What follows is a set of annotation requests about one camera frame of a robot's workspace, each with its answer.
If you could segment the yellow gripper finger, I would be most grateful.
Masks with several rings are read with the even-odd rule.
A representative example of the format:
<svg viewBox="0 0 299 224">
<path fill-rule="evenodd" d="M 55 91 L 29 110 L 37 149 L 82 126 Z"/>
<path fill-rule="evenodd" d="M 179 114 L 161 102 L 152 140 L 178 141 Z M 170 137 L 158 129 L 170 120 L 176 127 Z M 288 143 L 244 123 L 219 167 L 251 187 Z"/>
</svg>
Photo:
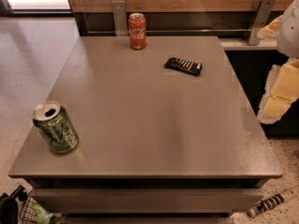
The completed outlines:
<svg viewBox="0 0 299 224">
<path fill-rule="evenodd" d="M 257 115 L 262 124 L 273 124 L 299 99 L 299 60 L 273 65 L 265 84 Z"/>
<path fill-rule="evenodd" d="M 257 37 L 261 39 L 276 39 L 281 18 L 282 16 L 278 16 L 273 19 L 257 33 Z"/>
</svg>

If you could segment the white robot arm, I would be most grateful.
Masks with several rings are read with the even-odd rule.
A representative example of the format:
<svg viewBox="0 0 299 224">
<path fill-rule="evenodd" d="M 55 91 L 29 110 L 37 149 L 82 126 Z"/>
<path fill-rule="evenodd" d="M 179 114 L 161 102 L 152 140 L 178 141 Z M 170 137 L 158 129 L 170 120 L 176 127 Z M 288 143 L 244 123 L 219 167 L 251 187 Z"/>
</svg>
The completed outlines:
<svg viewBox="0 0 299 224">
<path fill-rule="evenodd" d="M 284 13 L 262 28 L 257 36 L 275 39 L 278 52 L 286 55 L 283 65 L 273 65 L 265 83 L 257 119 L 273 124 L 283 117 L 299 99 L 299 0 L 294 0 Z"/>
</svg>

